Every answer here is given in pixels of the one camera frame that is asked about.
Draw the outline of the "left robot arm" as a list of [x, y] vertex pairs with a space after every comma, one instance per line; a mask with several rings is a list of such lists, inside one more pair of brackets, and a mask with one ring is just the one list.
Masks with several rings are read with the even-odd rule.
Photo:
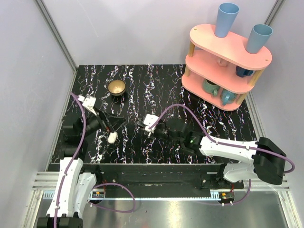
[[103, 181], [98, 168], [84, 169], [88, 143], [85, 137], [101, 130], [110, 143], [117, 139], [117, 131], [126, 121], [104, 111], [78, 118], [72, 125], [64, 125], [60, 148], [59, 177], [52, 202], [44, 217], [37, 220], [38, 228], [81, 228], [83, 212], [92, 188]]

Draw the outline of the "white earbud charging case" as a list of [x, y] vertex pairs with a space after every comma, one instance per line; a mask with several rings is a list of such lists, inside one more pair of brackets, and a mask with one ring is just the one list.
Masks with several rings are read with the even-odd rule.
[[118, 137], [118, 133], [117, 133], [117, 132], [109, 133], [109, 136], [108, 136], [108, 138], [107, 138], [108, 143], [109, 143], [109, 144], [115, 143], [117, 137]]

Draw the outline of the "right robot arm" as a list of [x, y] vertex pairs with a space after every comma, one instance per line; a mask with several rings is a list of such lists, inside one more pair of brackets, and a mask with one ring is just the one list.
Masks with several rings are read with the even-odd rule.
[[157, 122], [155, 115], [146, 115], [136, 125], [152, 138], [162, 138], [177, 143], [187, 155], [217, 156], [236, 160], [222, 164], [211, 185], [227, 188], [232, 183], [258, 178], [263, 182], [281, 185], [283, 182], [286, 154], [270, 139], [261, 137], [258, 142], [231, 141], [208, 138], [205, 133], [190, 131], [178, 119]]

